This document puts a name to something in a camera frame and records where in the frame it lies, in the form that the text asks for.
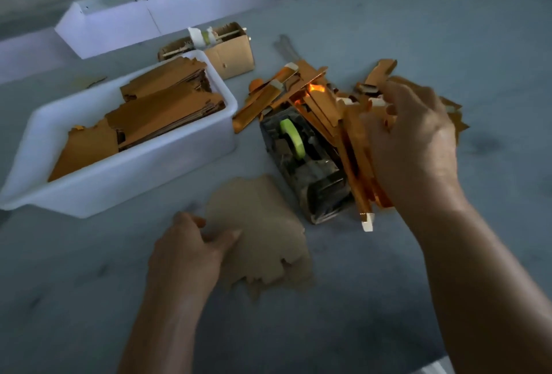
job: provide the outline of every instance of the gray table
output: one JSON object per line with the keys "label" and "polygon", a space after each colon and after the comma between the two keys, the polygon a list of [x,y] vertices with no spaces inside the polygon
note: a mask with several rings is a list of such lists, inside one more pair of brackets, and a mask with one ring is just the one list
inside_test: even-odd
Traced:
{"label": "gray table", "polygon": [[[465,105],[466,193],[552,294],[552,0],[288,0],[228,20],[247,27],[257,61],[228,81],[239,101],[252,78],[282,66],[273,43],[285,33],[343,90],[378,58],[394,57],[398,73]],[[0,180],[32,110],[154,63],[182,34],[1,86]],[[277,176],[299,213],[258,125],[237,140],[231,155],[86,220],[34,207],[0,214],[0,371],[113,372],[155,239],[174,212],[201,212],[231,177]],[[316,276],[309,291],[273,289],[256,303],[243,286],[216,291],[198,329],[196,372],[406,373],[443,356],[408,229],[388,212],[366,234],[354,214],[305,222]]]}

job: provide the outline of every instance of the white plastic tray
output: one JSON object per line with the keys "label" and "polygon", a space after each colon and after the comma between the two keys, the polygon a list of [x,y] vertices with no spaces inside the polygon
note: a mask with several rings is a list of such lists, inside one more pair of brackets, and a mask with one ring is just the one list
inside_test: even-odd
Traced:
{"label": "white plastic tray", "polygon": [[119,90],[122,85],[160,64],[46,104],[34,111],[27,123],[0,191],[0,208],[13,210],[34,204],[85,218],[230,153],[236,147],[232,116],[237,101],[203,51],[190,51],[183,57],[207,63],[211,88],[223,96],[226,108],[47,182],[68,131],[76,124],[96,124],[123,103]]}

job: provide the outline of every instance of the cardboard box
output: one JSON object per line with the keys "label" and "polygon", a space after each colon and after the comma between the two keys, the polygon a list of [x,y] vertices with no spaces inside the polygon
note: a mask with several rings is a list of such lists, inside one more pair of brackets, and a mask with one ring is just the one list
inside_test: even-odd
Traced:
{"label": "cardboard box", "polygon": [[[249,36],[247,36],[244,29],[237,22],[231,22],[222,27],[213,28],[213,31],[219,36],[228,34],[232,31],[239,31],[237,34],[224,38],[222,43],[204,50],[209,61],[221,78],[233,78],[234,76],[252,71],[255,68]],[[175,53],[171,56],[164,56],[166,53],[178,50],[186,45],[190,45],[190,49]],[[157,53],[157,60],[162,62],[190,50],[193,50],[191,38],[181,38],[162,47]]]}

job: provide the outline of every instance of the left hand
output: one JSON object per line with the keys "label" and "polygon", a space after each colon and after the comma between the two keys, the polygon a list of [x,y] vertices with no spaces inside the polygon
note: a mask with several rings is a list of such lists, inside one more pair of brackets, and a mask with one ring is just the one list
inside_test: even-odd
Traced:
{"label": "left hand", "polygon": [[149,259],[145,300],[162,300],[170,310],[190,299],[203,307],[219,279],[224,256],[241,234],[225,231],[205,242],[199,231],[205,223],[189,213],[175,215]]}

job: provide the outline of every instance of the green tape roll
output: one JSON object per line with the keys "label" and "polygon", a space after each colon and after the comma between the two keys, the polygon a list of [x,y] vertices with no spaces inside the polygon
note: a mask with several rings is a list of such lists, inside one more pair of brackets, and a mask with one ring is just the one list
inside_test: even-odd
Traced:
{"label": "green tape roll", "polygon": [[303,140],[301,140],[301,136],[293,125],[292,120],[286,118],[280,121],[280,130],[282,133],[287,134],[292,141],[293,147],[295,148],[295,157],[299,160],[304,158],[305,146],[303,145]]}

